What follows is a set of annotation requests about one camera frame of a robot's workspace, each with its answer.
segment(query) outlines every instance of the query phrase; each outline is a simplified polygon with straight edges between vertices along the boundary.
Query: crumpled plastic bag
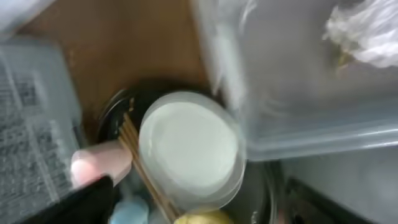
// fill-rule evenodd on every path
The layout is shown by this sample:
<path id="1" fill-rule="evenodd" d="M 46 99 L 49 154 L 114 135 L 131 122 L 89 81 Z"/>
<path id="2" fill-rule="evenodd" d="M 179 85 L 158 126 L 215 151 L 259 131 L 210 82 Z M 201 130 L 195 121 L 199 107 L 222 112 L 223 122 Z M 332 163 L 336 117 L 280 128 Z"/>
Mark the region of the crumpled plastic bag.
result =
<path id="1" fill-rule="evenodd" d="M 398 0 L 364 0 L 336 6 L 326 35 L 356 60 L 377 67 L 398 66 Z"/>

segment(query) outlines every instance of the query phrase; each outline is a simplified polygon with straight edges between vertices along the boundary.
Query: yellow object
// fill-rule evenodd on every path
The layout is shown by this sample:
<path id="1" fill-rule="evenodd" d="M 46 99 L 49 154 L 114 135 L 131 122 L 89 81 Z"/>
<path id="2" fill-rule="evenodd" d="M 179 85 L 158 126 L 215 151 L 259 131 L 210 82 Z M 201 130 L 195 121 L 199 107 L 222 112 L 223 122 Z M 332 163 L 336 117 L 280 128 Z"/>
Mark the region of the yellow object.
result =
<path id="1" fill-rule="evenodd" d="M 221 211 L 185 214 L 174 221 L 174 224 L 233 224 L 227 215 Z"/>

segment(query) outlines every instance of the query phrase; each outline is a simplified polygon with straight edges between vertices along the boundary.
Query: light blue object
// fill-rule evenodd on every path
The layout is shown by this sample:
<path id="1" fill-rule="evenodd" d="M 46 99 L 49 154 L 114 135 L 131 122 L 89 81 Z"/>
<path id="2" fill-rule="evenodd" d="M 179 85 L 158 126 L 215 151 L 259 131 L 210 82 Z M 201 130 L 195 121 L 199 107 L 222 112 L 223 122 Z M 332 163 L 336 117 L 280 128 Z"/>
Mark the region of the light blue object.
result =
<path id="1" fill-rule="evenodd" d="M 147 224 L 148 205 L 140 197 L 119 202 L 111 217 L 111 224 Z"/>

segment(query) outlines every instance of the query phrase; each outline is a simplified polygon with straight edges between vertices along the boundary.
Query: wooden floor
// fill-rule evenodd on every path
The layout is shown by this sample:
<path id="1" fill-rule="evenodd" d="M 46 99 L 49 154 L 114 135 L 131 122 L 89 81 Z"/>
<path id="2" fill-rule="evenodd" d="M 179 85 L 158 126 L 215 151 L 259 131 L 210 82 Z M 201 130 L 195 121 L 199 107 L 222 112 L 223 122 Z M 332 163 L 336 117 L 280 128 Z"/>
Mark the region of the wooden floor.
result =
<path id="1" fill-rule="evenodd" d="M 140 78 L 208 84 L 189 0 L 58 0 L 21 34 L 62 46 L 89 139 L 106 102 Z"/>

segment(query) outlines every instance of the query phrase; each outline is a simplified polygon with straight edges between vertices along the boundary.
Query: wooden chopstick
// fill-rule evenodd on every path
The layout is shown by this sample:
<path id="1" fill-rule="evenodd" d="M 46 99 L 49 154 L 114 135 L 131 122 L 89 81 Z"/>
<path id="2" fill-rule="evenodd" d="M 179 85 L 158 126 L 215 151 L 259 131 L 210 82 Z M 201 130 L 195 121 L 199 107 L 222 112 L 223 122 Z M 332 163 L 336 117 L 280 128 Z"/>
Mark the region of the wooden chopstick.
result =
<path id="1" fill-rule="evenodd" d="M 142 180 L 144 181 L 146 187 L 148 188 L 150 194 L 155 200 L 155 203 L 159 207 L 160 211 L 162 212 L 163 216 L 166 217 L 168 220 L 173 222 L 179 217 L 178 210 L 158 191 L 156 191 L 155 187 L 150 182 L 148 176 L 142 164 L 139 160 L 139 153 L 138 153 L 138 134 L 137 131 L 132 124 L 129 116 L 125 113 L 124 114 L 125 122 L 123 123 L 120 130 L 119 141 L 123 145 L 123 147 L 129 149 L 132 153 L 132 163 L 137 170 L 137 173 L 141 176 Z"/>

